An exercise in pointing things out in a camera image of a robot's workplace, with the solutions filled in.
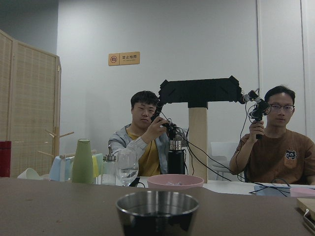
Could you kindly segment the steel double jigger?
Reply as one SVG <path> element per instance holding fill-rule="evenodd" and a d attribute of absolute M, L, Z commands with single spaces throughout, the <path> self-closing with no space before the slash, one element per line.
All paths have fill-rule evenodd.
<path fill-rule="evenodd" d="M 180 192 L 147 190 L 119 198 L 116 207 L 126 236 L 190 236 L 199 202 Z"/>

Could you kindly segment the green cup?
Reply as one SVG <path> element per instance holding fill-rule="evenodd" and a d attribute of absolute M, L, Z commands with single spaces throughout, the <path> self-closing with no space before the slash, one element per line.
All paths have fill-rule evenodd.
<path fill-rule="evenodd" d="M 93 160 L 89 139 L 77 141 L 76 153 L 72 167 L 72 182 L 93 184 Z"/>

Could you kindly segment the wooden cup rack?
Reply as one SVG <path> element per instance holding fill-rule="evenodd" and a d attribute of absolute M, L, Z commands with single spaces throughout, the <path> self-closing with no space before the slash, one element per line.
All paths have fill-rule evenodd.
<path fill-rule="evenodd" d="M 45 129 L 45 131 L 53 138 L 53 153 L 49 154 L 43 151 L 38 150 L 38 153 L 47 155 L 51 158 L 52 162 L 54 161 L 55 157 L 59 155 L 59 150 L 60 150 L 60 138 L 74 134 L 74 131 L 68 132 L 66 134 L 60 134 L 60 127 L 55 126 L 54 131 L 49 131 Z"/>

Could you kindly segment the light blue cup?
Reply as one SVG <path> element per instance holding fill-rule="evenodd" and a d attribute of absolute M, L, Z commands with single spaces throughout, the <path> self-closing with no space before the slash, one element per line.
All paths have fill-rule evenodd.
<path fill-rule="evenodd" d="M 49 173 L 50 180 L 69 181 L 72 175 L 73 158 L 56 156 Z"/>

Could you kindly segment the person in grey jacket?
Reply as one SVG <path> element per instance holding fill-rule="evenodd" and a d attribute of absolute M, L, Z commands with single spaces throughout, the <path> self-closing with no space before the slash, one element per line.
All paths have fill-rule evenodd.
<path fill-rule="evenodd" d="M 113 154 L 134 152 L 140 176 L 167 174 L 170 139 L 164 125 L 168 121 L 161 117 L 151 120 L 157 109 L 158 97 L 145 90 L 134 94 L 130 102 L 131 123 L 116 131 L 108 141 Z"/>

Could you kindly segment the black bottle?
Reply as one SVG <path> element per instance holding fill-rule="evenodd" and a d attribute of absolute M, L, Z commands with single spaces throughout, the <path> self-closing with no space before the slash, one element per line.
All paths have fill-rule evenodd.
<path fill-rule="evenodd" d="M 168 174 L 185 174 L 184 150 L 181 141 L 170 141 L 170 148 L 167 156 Z"/>

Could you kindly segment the black teleoperation rig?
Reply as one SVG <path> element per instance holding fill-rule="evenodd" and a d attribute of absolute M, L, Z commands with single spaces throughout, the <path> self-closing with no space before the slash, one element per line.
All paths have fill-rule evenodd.
<path fill-rule="evenodd" d="M 160 85 L 159 102 L 152 120 L 159 116 L 163 105 L 167 103 L 187 102 L 189 108 L 189 140 L 191 147 L 189 169 L 195 176 L 208 180 L 208 102 L 229 101 L 245 104 L 248 101 L 256 102 L 250 112 L 250 118 L 261 121 L 270 111 L 267 102 L 261 99 L 254 91 L 243 95 L 239 82 L 233 76 L 229 78 L 167 81 Z"/>

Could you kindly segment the wine glass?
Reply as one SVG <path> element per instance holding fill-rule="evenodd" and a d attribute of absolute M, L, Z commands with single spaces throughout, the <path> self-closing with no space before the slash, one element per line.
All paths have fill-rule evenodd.
<path fill-rule="evenodd" d="M 123 186 L 129 186 L 137 177 L 138 159 L 132 151 L 121 151 L 116 158 L 116 176 Z"/>

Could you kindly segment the pink bowl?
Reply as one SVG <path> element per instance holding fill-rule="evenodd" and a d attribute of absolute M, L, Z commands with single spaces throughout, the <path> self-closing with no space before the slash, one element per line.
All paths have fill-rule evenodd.
<path fill-rule="evenodd" d="M 147 183 L 149 188 L 181 190 L 202 187 L 204 179 L 182 174 L 163 174 L 148 177 Z"/>

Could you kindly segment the glass oil dispenser bottle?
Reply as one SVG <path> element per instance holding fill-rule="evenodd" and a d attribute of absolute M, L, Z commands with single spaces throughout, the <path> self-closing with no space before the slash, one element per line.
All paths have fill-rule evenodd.
<path fill-rule="evenodd" d="M 116 185 L 116 157 L 112 145 L 108 146 L 108 154 L 103 156 L 101 184 Z"/>

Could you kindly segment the person in brown shirt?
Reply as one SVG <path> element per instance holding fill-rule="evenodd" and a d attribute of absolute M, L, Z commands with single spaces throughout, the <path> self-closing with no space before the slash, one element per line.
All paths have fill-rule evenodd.
<path fill-rule="evenodd" d="M 230 160 L 230 172 L 244 173 L 250 182 L 314 185 L 315 145 L 286 127 L 295 111 L 295 92 L 276 86 L 264 100 L 270 105 L 267 121 L 249 126 Z"/>

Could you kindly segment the bamboo folding screen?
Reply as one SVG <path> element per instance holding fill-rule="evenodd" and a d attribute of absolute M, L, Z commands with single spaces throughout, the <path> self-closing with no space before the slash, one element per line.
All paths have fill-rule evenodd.
<path fill-rule="evenodd" d="M 60 126 L 61 64 L 52 53 L 0 33 L 0 139 L 11 141 L 10 176 L 27 168 L 49 173 Z"/>

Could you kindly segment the red bottle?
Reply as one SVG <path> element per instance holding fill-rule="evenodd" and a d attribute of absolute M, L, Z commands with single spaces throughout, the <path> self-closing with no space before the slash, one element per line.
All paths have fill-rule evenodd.
<path fill-rule="evenodd" d="M 11 141 L 0 142 L 0 176 L 10 177 Z"/>

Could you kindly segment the bamboo cutting board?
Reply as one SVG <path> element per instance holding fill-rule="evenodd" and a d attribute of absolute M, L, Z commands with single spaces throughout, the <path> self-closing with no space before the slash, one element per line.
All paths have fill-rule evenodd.
<path fill-rule="evenodd" d="M 297 198 L 297 206 L 303 213 L 304 225 L 315 235 L 315 199 L 314 198 Z"/>

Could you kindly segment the orange wall sign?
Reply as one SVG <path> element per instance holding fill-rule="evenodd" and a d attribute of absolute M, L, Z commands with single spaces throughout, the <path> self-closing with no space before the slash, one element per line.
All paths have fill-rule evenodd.
<path fill-rule="evenodd" d="M 140 63 L 140 52 L 112 53 L 108 55 L 108 65 L 132 65 Z"/>

